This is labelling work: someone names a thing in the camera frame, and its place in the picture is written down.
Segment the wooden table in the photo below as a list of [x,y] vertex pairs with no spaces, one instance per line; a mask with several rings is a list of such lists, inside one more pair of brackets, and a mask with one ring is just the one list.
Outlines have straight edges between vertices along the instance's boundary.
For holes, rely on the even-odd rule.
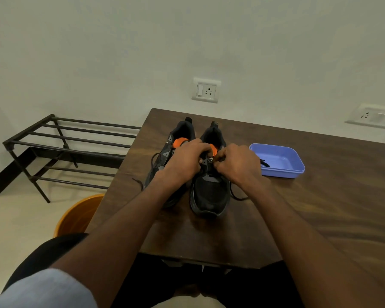
[[[140,192],[131,178],[145,180],[151,156],[186,116],[192,118],[197,137],[217,121],[227,144],[259,142],[294,148],[305,173],[296,179],[271,178],[273,184],[335,247],[385,285],[385,144],[376,142],[152,109],[87,231]],[[236,194],[244,196],[240,190]],[[243,268],[260,268],[281,259],[251,201],[231,199],[227,211],[209,221],[195,216],[187,194],[175,207],[160,212],[141,251]]]

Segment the hand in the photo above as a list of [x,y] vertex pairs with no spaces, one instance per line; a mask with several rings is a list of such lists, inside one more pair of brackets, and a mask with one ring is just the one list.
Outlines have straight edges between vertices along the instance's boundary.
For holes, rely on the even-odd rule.
[[162,172],[160,175],[165,175],[165,177],[170,178],[171,182],[182,186],[200,171],[200,163],[202,162],[200,154],[204,151],[208,151],[212,155],[211,146],[203,143],[201,139],[197,138],[185,142],[175,149],[174,155],[164,169],[158,171],[157,174]]
[[220,174],[241,189],[247,182],[263,179],[259,158],[246,145],[228,145],[214,157],[213,164]]

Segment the black sneaker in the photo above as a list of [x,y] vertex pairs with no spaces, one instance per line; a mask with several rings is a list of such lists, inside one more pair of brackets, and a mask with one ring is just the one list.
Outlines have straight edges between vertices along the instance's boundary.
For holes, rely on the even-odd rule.
[[[151,158],[151,170],[147,175],[147,179],[144,184],[144,188],[149,185],[151,180],[154,178],[156,172],[162,170],[167,162],[170,160],[174,151],[177,147],[181,146],[185,142],[195,139],[194,127],[192,119],[189,117],[185,118],[185,121],[180,121],[175,129],[171,131],[168,139],[161,150]],[[157,159],[153,163],[154,157],[158,155]],[[181,186],[176,192],[174,192],[169,199],[164,203],[163,207],[171,207],[180,200],[181,196],[186,191],[186,186]]]
[[[201,140],[211,145],[213,156],[226,146],[217,122],[211,123]],[[201,158],[201,170],[192,180],[190,207],[199,216],[217,217],[225,211],[230,201],[229,181],[214,168],[213,158],[209,158],[206,153]]]

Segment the black pants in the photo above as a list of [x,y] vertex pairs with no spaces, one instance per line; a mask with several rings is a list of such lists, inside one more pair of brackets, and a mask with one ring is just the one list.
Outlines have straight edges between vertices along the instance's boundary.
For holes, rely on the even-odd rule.
[[[87,234],[69,234],[40,245],[11,275],[4,287],[48,268],[82,241]],[[284,262],[262,269],[220,269],[186,264],[169,267],[156,256],[139,253],[125,278],[112,307],[152,307],[173,297],[182,285],[205,285],[217,299],[230,307],[303,307],[295,284]]]

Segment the floor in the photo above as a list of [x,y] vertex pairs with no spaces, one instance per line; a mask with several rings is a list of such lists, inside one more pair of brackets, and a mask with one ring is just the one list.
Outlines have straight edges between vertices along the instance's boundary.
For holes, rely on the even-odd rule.
[[[35,173],[48,159],[38,158],[28,170]],[[59,161],[59,167],[73,167]],[[80,169],[115,173],[116,169],[80,164]],[[108,186],[112,177],[88,175],[65,171],[48,171],[44,177],[51,177],[89,184]],[[50,198],[47,204],[25,175],[19,175],[0,194],[0,292],[15,268],[41,243],[53,236],[54,228],[63,213],[82,198],[103,193],[104,190],[81,186],[40,181],[39,185]],[[197,298],[175,297],[156,307],[224,307],[217,300],[198,296]]]

